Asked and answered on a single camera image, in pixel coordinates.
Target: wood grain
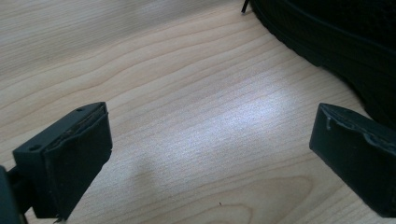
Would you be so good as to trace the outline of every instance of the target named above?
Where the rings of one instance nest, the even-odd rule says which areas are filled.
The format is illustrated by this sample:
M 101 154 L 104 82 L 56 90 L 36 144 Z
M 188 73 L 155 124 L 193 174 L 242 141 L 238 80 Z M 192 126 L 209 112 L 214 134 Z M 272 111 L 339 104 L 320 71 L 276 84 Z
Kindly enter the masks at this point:
M 356 95 L 241 6 L 2 1 L 1 164 L 106 101 L 113 154 L 67 223 L 391 223 L 308 148 L 318 103 Z

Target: light wood surface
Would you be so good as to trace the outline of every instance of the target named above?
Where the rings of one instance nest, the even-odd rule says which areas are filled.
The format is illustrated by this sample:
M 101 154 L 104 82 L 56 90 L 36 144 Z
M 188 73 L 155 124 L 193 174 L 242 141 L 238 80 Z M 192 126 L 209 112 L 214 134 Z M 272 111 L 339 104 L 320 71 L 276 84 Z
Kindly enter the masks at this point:
M 359 99 L 242 4 L 1 1 L 0 163 L 106 101 L 113 154 L 67 223 L 392 223 L 308 148 L 318 103 Z

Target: wooden table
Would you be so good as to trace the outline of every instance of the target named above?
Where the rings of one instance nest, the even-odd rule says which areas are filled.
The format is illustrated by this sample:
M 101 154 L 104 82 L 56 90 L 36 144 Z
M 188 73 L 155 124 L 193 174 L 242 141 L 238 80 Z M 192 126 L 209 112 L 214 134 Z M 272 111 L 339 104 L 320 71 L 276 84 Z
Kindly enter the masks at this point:
M 242 4 L 2 1 L 0 163 L 105 101 L 113 154 L 67 223 L 392 222 L 308 148 L 320 102 L 365 114 L 355 93 Z

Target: black metal pin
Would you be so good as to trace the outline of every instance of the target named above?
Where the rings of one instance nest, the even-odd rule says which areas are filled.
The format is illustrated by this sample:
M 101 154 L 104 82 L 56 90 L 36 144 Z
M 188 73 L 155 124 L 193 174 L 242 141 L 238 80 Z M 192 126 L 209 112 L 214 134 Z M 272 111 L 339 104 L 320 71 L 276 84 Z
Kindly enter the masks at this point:
M 245 0 L 244 6 L 242 7 L 242 13 L 245 13 L 247 11 L 247 7 L 248 7 L 248 0 Z

